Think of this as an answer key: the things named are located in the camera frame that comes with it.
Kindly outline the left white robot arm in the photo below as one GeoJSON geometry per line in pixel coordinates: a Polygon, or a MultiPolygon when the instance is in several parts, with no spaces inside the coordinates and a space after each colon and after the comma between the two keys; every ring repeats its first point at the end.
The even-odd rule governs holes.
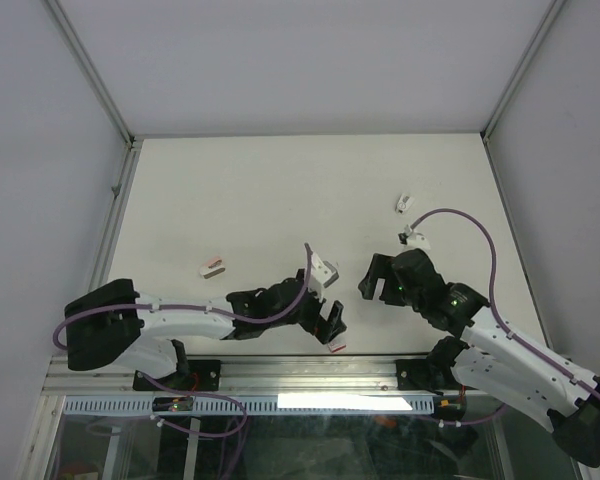
{"type": "Polygon", "coordinates": [[[64,348],[74,372],[124,367],[178,388],[189,377],[186,337],[247,341],[278,327],[297,325],[329,345],[347,330],[344,306],[327,315],[323,286],[299,271],[269,288],[231,292],[203,304],[166,300],[136,290],[130,279],[114,280],[64,308],[53,341],[64,348]]]}

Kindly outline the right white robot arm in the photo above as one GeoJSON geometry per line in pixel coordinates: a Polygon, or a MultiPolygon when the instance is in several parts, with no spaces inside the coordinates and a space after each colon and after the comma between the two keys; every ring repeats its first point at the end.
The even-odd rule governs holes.
{"type": "Polygon", "coordinates": [[[445,281],[421,249],[374,254],[358,289],[445,332],[427,357],[432,383],[483,391],[534,420],[575,461],[600,466],[600,375],[497,318],[486,297],[445,281]]]}

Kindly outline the pink white mini stapler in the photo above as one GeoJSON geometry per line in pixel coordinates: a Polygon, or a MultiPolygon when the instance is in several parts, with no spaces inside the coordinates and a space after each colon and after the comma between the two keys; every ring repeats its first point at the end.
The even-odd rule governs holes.
{"type": "Polygon", "coordinates": [[[210,279],[223,273],[225,270],[226,267],[223,259],[219,256],[216,256],[200,266],[199,275],[203,279],[210,279]]]}

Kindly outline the red white staple box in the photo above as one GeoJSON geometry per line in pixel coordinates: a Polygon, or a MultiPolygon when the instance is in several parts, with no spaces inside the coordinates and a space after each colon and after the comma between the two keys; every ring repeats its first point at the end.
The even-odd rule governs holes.
{"type": "Polygon", "coordinates": [[[336,339],[330,341],[327,344],[327,347],[331,354],[335,354],[346,348],[346,342],[342,339],[336,338],[336,339]]]}

